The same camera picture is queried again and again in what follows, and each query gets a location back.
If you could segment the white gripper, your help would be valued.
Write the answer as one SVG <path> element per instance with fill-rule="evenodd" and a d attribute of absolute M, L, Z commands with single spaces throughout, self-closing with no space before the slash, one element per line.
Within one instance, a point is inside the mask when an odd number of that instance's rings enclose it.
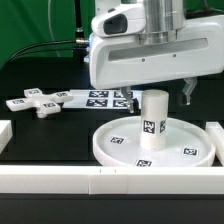
<path fill-rule="evenodd" d="M 135 35 L 91 38 L 91 85 L 96 89 L 121 87 L 131 113 L 134 101 L 127 86 L 185 78 L 179 104 L 188 106 L 196 77 L 222 71 L 224 15 L 190 19 L 177 32 L 177 39 L 166 44 L 140 45 Z"/>

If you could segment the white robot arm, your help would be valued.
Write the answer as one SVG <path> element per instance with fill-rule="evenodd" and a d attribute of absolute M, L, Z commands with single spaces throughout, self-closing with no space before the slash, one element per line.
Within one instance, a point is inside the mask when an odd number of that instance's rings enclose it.
<path fill-rule="evenodd" d="M 188 19 L 183 0 L 135 0 L 91 21 L 89 72 L 96 89 L 119 88 L 130 112 L 135 85 L 183 78 L 189 96 L 199 76 L 224 71 L 224 15 Z"/>

